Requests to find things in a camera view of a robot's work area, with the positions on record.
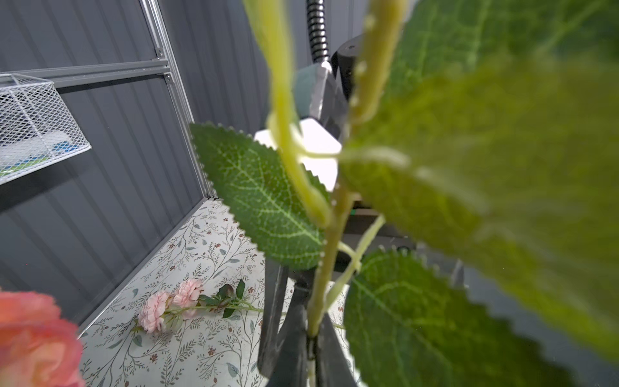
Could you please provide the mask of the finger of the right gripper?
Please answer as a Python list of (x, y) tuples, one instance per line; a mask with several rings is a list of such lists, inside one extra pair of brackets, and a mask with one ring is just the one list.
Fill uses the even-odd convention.
[(282, 340), (279, 338), (280, 322), (289, 269), (270, 259), (265, 260), (265, 293), (263, 325), (260, 333), (260, 346), (257, 368), (263, 377), (270, 378), (275, 369)]
[(460, 259), (444, 256), (443, 253), (430, 249), (422, 242), (414, 244), (414, 251), (425, 259), (430, 269), (434, 270), (440, 277), (448, 279), (452, 287), (466, 288), (464, 264)]

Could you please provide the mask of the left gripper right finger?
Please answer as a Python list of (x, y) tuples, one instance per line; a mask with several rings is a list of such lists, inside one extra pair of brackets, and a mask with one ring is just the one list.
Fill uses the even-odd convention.
[(318, 387), (356, 387), (332, 321), (324, 314), (315, 344)]

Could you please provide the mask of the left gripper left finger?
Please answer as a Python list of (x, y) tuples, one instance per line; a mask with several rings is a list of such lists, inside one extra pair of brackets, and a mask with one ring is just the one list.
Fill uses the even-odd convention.
[(295, 285), (285, 322), (283, 342), (267, 386), (302, 387), (307, 385), (307, 313), (309, 290)]

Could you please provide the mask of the small pink carnation stem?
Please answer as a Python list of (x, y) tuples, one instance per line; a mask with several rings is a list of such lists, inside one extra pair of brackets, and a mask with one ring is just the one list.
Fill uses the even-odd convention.
[(202, 312), (221, 312), (224, 319), (235, 311), (260, 312), (260, 308), (244, 299), (246, 289), (246, 283), (240, 280), (236, 285), (226, 283), (208, 295), (202, 280), (190, 278), (173, 292), (161, 290), (151, 295), (135, 317), (132, 330), (147, 334), (172, 331)]

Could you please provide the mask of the pink peony flower stem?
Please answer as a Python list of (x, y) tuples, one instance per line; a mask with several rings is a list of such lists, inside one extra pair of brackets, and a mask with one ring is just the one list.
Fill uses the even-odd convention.
[(84, 386), (77, 325), (53, 297), (1, 292), (1, 385)]

